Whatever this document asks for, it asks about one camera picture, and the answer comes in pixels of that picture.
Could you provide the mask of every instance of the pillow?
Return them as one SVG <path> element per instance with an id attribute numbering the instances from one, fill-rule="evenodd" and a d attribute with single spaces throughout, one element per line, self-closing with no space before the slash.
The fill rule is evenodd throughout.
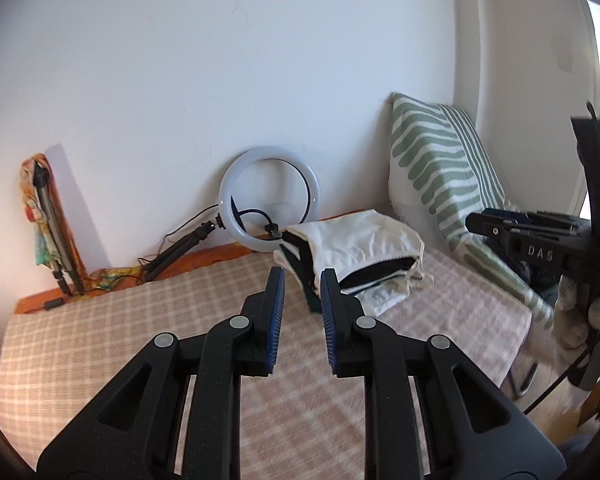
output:
<path id="1" fill-rule="evenodd" d="M 551 308 L 464 225 L 472 212 L 515 209 L 504 196 L 469 116 L 459 108 L 403 94 L 391 98 L 389 196 L 397 216 L 426 244 L 437 248 L 444 240 L 456 260 L 550 322 Z"/>

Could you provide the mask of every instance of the checkered bedsheet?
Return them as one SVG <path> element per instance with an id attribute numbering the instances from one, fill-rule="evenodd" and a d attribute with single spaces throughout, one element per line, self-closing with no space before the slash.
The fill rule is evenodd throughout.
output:
<path id="1" fill-rule="evenodd" d="M 530 311 L 437 251 L 424 264 L 435 284 L 381 316 L 403 335 L 448 335 L 496 384 L 512 364 Z M 13 316 L 0 360 L 0 427 L 35 467 L 42 450 L 157 333 L 207 332 L 263 290 L 273 259 L 250 254 L 91 300 Z M 364 388 L 331 375 L 322 319 L 287 276 L 277 365 L 243 378 L 245 479 L 362 478 Z"/>

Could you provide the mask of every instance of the white ring light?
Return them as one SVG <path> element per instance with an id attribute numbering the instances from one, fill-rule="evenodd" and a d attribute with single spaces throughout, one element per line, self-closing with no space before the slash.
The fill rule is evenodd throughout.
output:
<path id="1" fill-rule="evenodd" d="M 220 216 L 222 217 L 222 223 L 224 223 L 226 230 L 231 233 L 231 236 L 233 236 L 236 241 L 244 245 L 244 247 L 248 247 L 259 253 L 271 253 L 272 251 L 275 251 L 280 247 L 280 241 L 260 240 L 260 238 L 251 236 L 240 227 L 231 210 L 231 190 L 233 189 L 233 183 L 237 180 L 238 176 L 240 176 L 240 173 L 242 173 L 244 168 L 259 160 L 268 160 L 271 158 L 291 164 L 291 166 L 302 175 L 310 195 L 309 209 L 304 221 L 316 221 L 318 219 L 318 210 L 320 208 L 320 187 L 318 186 L 318 179 L 315 177 L 315 174 L 309 165 L 296 153 L 276 146 L 261 146 L 260 148 L 253 148 L 252 150 L 243 153 L 243 155 L 238 156 L 224 174 L 222 183 L 220 184 L 220 195 L 218 198 Z"/>

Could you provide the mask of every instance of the black cable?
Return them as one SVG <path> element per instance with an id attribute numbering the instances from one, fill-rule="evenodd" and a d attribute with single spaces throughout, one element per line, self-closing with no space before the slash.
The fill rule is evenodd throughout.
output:
<path id="1" fill-rule="evenodd" d="M 264 218 L 267 219 L 267 222 L 269 222 L 269 224 L 273 224 L 273 221 L 271 219 L 271 217 L 266 214 L 264 211 L 260 210 L 260 209 L 244 209 L 244 211 L 239 211 L 238 215 L 242 216 L 242 215 L 246 215 L 248 213 L 257 213 L 262 215 Z"/>
<path id="2" fill-rule="evenodd" d="M 138 258 L 138 264 L 142 268 L 144 268 L 144 266 L 150 264 L 150 262 L 151 262 L 151 260 L 148 258 L 142 258 L 142 257 Z"/>
<path id="3" fill-rule="evenodd" d="M 111 288 L 111 290 L 113 290 L 113 283 L 117 282 L 118 280 L 121 280 L 122 278 L 135 278 L 140 282 L 141 285 L 144 283 L 144 280 L 142 280 L 141 277 L 136 276 L 134 274 L 120 274 L 119 276 L 116 276 L 115 278 L 113 278 L 113 280 L 109 282 L 108 286 Z"/>
<path id="4" fill-rule="evenodd" d="M 304 210 L 304 214 L 302 215 L 302 220 L 300 220 L 298 222 L 300 224 L 303 224 L 304 221 L 306 220 L 307 216 L 309 215 L 309 209 L 311 209 L 311 188 L 309 188 L 309 183 L 307 182 L 306 178 L 304 177 L 304 173 L 302 173 L 302 171 L 298 170 L 293 164 L 291 164 L 291 162 L 288 162 L 287 160 L 282 160 L 281 158 L 279 158 L 277 160 L 286 162 L 289 166 L 294 168 L 295 171 L 300 173 L 302 180 L 304 180 L 304 185 L 306 186 L 306 209 Z"/>
<path id="5" fill-rule="evenodd" d="M 525 415 L 528 415 L 529 413 L 531 413 L 538 404 L 540 404 L 552 391 L 554 391 L 555 388 L 557 388 L 558 384 L 560 384 L 563 380 L 565 380 L 565 378 L 567 378 L 567 376 L 578 367 L 578 365 L 584 360 L 584 358 L 587 357 L 591 352 L 593 352 L 593 349 L 599 342 L 600 342 L 600 332 L 598 332 L 598 335 L 596 336 L 596 338 L 592 341 L 592 343 L 589 346 L 587 346 L 585 351 L 582 354 L 580 354 L 577 357 L 577 359 L 573 363 L 571 363 L 565 371 L 562 372 L 560 377 L 558 377 L 551 384 L 551 386 L 549 386 L 544 392 L 542 392 L 542 394 L 536 400 L 534 400 L 531 403 L 531 405 L 525 410 Z"/>
<path id="6" fill-rule="evenodd" d="M 198 214 L 196 214 L 195 216 L 192 216 L 189 220 L 187 220 L 182 225 L 180 225 L 180 227 L 178 227 L 174 231 L 171 231 L 170 233 L 165 234 L 164 237 L 162 238 L 162 242 L 161 242 L 160 246 L 158 247 L 157 256 L 160 256 L 160 254 L 162 252 L 162 248 L 164 247 L 164 244 L 167 242 L 167 238 L 169 238 L 171 235 L 174 235 L 175 233 L 177 233 L 179 231 L 182 231 L 182 229 L 184 229 L 187 225 L 189 225 L 193 220 L 198 218 L 198 216 L 202 215 L 203 213 L 206 213 L 209 209 L 213 209 L 214 207 L 218 207 L 218 204 L 213 204 L 213 205 L 209 205 L 208 207 L 205 207 Z"/>

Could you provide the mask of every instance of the folded clothes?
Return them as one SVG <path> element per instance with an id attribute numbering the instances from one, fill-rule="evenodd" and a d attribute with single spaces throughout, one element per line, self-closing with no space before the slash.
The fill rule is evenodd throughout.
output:
<path id="1" fill-rule="evenodd" d="M 374 317 L 407 298 L 412 286 L 433 282 L 422 268 L 419 235 L 374 210 L 289 226 L 282 242 L 273 257 L 300 283 L 312 312 L 321 312 L 320 276 L 326 268 L 336 270 L 342 292 L 355 295 Z"/>

